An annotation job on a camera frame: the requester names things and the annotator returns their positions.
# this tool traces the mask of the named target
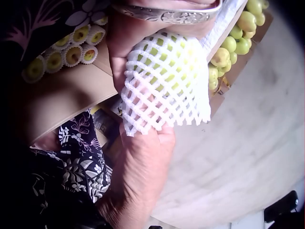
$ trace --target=black object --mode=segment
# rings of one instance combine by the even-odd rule
[[[300,212],[279,215],[269,229],[304,229],[304,206]]]
[[[274,221],[279,215],[290,213],[297,207],[298,195],[296,191],[291,191],[282,199],[267,207],[264,210],[264,219],[266,223]]]

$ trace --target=foam net sleeve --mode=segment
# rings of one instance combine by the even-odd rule
[[[127,135],[210,121],[206,57],[196,38],[164,31],[138,43],[127,56],[121,93]]]

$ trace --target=stone surface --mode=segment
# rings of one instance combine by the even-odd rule
[[[156,219],[180,229],[226,224],[271,205],[303,179],[304,49],[273,15],[211,123],[175,128]]]

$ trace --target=yellow-green apple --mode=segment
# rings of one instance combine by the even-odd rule
[[[263,12],[262,3],[260,0],[248,0],[246,7],[247,10],[254,15]]]
[[[269,2],[267,0],[260,0],[262,3],[262,8],[267,9],[269,7]]]
[[[28,78],[34,80],[43,73],[43,62],[36,58],[26,68],[26,75]]]
[[[55,52],[51,54],[47,61],[48,69],[57,69],[62,64],[61,54],[59,52]]]
[[[248,11],[243,11],[237,20],[237,25],[245,32],[253,32],[256,30],[256,18]]]
[[[93,59],[94,55],[95,55],[95,51],[94,51],[94,50],[88,50],[88,51],[85,53],[85,55],[84,55],[84,60],[85,60],[85,61],[90,61],[90,60]]]
[[[224,75],[224,72],[218,71],[218,78],[222,77]]]
[[[237,62],[237,54],[235,52],[230,53],[230,61],[232,64]]]
[[[95,42],[99,41],[99,40],[101,39],[101,37],[102,37],[102,33],[96,33],[96,34],[92,37],[91,42],[92,42],[92,43],[95,43]]]
[[[258,26],[262,26],[263,24],[265,24],[266,17],[264,15],[264,13],[260,13],[258,15],[255,15],[255,18],[256,18],[256,24]]]
[[[58,42],[55,43],[56,46],[61,47],[64,46],[70,39],[70,34],[61,38]]]
[[[234,25],[230,35],[234,38],[234,39],[239,39],[242,37],[242,29],[239,28],[237,25]]]
[[[218,86],[218,79],[214,81],[209,81],[209,89],[210,90],[215,90]]]
[[[230,53],[225,48],[219,48],[211,59],[211,63],[216,67],[225,67],[229,63]]]
[[[79,47],[72,47],[67,51],[66,60],[68,64],[75,64],[81,57],[81,50]]]
[[[237,55],[245,55],[249,52],[249,44],[244,38],[240,38],[238,42],[236,42],[236,50],[235,53]]]
[[[229,63],[228,63],[228,65],[227,66],[225,66],[225,67],[219,67],[219,68],[217,68],[218,69],[218,72],[228,72],[228,71],[230,71],[230,69],[231,69],[231,67],[232,67],[232,63],[231,63],[231,61],[229,60]]]
[[[74,32],[73,40],[75,42],[82,41],[86,39],[88,33],[89,33],[89,26],[85,25]]]
[[[236,49],[236,41],[233,37],[228,36],[225,38],[224,42],[221,44],[222,48],[225,48],[229,53],[234,52]]]
[[[252,38],[256,33],[256,30],[254,30],[253,32],[242,32],[242,37],[247,39],[247,38]]]
[[[209,68],[209,81],[213,82],[218,78],[217,67],[209,63],[208,68]]]
[[[247,41],[247,43],[248,43],[249,48],[251,48],[251,46],[252,46],[252,41],[251,41],[251,39],[247,38],[246,41]]]

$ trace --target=engraved bangle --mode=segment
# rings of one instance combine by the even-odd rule
[[[223,0],[216,0],[209,9],[184,10],[146,8],[136,5],[117,5],[112,7],[125,15],[148,21],[162,21],[169,24],[196,24],[215,17],[221,9]]]

